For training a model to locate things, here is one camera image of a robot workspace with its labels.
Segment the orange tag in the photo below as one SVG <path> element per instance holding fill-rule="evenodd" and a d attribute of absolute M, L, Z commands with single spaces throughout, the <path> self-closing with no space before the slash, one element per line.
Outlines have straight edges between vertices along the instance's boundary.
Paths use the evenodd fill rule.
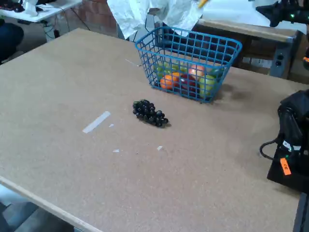
<path fill-rule="evenodd" d="M 280 159 L 280 163 L 281 163 L 281 166 L 282 166 L 284 175 L 290 175 L 290 174 L 292 174 L 292 173 L 291 173 L 291 170 L 290 170 L 290 168 L 289 168 L 288 162 L 286 161 L 286 158 L 281 158 L 281 159 Z"/>

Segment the black equipment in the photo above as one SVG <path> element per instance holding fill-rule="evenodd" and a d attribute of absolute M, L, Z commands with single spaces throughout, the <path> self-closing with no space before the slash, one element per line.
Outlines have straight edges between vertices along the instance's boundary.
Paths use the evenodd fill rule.
<path fill-rule="evenodd" d="M 282 100 L 278 116 L 280 130 L 277 138 L 260 147 L 260 153 L 272 160 L 267 178 L 309 193 L 309 89 Z M 273 143 L 277 144 L 277 149 L 275 156 L 270 157 L 263 148 Z M 289 174 L 286 174 L 285 168 L 290 171 Z"/>
<path fill-rule="evenodd" d="M 271 27 L 276 27 L 281 21 L 309 24 L 309 0 L 304 0 L 303 6 L 299 5 L 298 0 L 281 0 L 269 6 L 258 6 L 256 10 L 270 20 Z M 308 48 L 303 64 L 309 70 Z"/>

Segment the tape strip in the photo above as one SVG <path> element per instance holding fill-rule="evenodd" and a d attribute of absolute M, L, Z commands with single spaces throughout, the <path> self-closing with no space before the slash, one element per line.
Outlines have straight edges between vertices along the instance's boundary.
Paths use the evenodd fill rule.
<path fill-rule="evenodd" d="M 84 133 L 91 132 L 94 128 L 96 128 L 101 122 L 103 122 L 109 115 L 111 115 L 110 112 L 105 111 L 101 116 L 99 116 L 96 120 L 94 120 L 92 123 L 90 123 L 85 129 L 83 129 Z"/>

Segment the white paper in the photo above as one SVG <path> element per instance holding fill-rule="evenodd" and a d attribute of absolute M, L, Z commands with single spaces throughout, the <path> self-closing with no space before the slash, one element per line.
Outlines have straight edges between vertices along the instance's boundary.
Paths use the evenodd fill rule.
<path fill-rule="evenodd" d="M 156 15 L 168 26 L 188 30 L 203 13 L 196 0 L 108 0 L 107 3 L 125 38 L 145 27 L 151 8 L 159 9 Z"/>
<path fill-rule="evenodd" d="M 38 16 L 35 4 L 37 4 L 38 0 L 24 0 L 23 8 L 25 9 L 24 13 L 36 17 Z"/>
<path fill-rule="evenodd" d="M 203 18 L 207 20 L 223 20 L 255 26 L 269 27 L 270 21 L 256 11 L 257 6 L 271 5 L 276 0 L 210 0 L 203 8 Z M 280 22 L 278 29 L 299 30 L 307 33 L 307 26 L 300 23 Z"/>

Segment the table edge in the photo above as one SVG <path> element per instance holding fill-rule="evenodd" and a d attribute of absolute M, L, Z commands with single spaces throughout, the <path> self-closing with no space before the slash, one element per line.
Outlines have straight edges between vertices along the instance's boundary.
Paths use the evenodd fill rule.
<path fill-rule="evenodd" d="M 42 199 L 41 197 L 31 193 L 30 191 L 24 189 L 23 187 L 15 184 L 14 182 L 0 176 L 0 184 L 7 187 L 8 189 L 26 197 L 30 202 L 36 204 L 47 212 L 55 215 L 56 217 L 66 221 L 72 226 L 82 230 L 83 232 L 102 232 L 99 229 L 91 226 L 90 224 L 78 219 L 72 214 L 62 210 L 61 208 L 55 206 L 54 204 Z"/>

